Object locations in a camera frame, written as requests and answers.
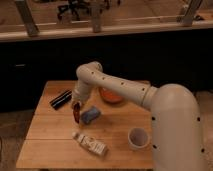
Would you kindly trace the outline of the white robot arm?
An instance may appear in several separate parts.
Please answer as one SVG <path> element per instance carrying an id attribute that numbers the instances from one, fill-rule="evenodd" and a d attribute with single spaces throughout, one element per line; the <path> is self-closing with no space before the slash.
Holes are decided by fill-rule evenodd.
<path id="1" fill-rule="evenodd" d="M 107 75 L 97 61 L 79 66 L 76 75 L 74 103 L 86 103 L 100 86 L 151 112 L 154 171 L 208 171 L 199 105 L 186 87 L 154 87 Z"/>

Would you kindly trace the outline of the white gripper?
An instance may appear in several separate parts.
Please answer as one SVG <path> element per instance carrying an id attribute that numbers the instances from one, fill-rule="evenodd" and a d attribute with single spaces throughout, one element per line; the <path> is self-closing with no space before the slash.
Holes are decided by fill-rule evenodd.
<path id="1" fill-rule="evenodd" d="M 84 104 L 90 98 L 92 86 L 83 81 L 77 81 L 74 89 L 72 90 L 72 102 L 71 107 L 74 109 L 78 102 L 79 111 L 83 109 Z"/>

